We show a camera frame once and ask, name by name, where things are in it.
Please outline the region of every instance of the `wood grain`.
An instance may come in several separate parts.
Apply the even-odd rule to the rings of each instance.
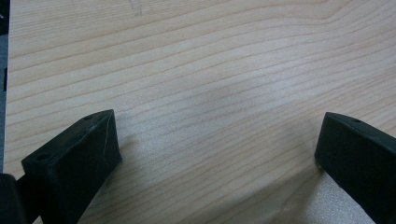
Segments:
[[[354,222],[313,153],[326,111],[396,135],[395,21],[391,0],[13,1],[5,171],[114,108],[124,162],[81,223]]]

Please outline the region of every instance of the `light wooden table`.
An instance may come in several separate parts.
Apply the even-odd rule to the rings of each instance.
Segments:
[[[396,135],[396,1],[16,0],[10,27],[7,173],[115,109],[124,163],[81,223],[352,223],[324,113]]]

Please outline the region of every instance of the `wooden board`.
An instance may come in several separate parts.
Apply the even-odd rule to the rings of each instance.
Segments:
[[[124,162],[81,223],[357,220],[313,154],[326,111],[396,135],[395,21],[395,1],[13,1],[5,171],[113,108]]]

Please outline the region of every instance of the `black clamp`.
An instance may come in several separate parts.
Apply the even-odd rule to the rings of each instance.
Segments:
[[[375,223],[396,223],[396,139],[358,119],[327,113],[318,165]]]
[[[79,120],[23,159],[18,181],[0,175],[0,222],[77,223],[121,160],[113,110]]]

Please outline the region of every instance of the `wooden surface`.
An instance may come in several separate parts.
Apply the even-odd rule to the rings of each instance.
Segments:
[[[320,124],[332,111],[396,135],[396,1],[16,0],[8,71],[16,177],[116,111],[124,163],[81,223],[340,223]]]

